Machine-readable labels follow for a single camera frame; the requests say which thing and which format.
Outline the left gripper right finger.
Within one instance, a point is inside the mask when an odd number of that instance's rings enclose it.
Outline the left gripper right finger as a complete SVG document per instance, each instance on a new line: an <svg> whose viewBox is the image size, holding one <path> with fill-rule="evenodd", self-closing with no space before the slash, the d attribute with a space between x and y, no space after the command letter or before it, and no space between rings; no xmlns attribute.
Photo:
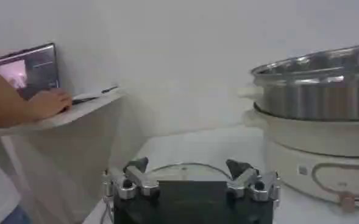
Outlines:
<svg viewBox="0 0 359 224"><path fill-rule="evenodd" d="M226 160L232 179L227 189L235 198L250 197L253 201L279 201L280 176L276 171L261 173L249 163Z"/></svg>

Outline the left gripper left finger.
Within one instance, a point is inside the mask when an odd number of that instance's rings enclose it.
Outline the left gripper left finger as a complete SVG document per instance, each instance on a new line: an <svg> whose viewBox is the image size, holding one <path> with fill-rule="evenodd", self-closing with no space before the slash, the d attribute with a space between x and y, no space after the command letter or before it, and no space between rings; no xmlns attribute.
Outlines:
<svg viewBox="0 0 359 224"><path fill-rule="evenodd" d="M160 185L145 173L149 160L147 157L129 161L121 170L109 167L102 174L105 198L118 196L121 200L131 200L141 194L155 200L160 196Z"/></svg>

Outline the person's hand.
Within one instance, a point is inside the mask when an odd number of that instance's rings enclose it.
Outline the person's hand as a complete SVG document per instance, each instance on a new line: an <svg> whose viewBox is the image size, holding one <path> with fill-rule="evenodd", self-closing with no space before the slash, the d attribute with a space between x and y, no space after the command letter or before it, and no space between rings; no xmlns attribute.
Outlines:
<svg viewBox="0 0 359 224"><path fill-rule="evenodd" d="M72 97L58 88L40 91L29 101L29 116L33 121L47 119L72 105Z"/></svg>

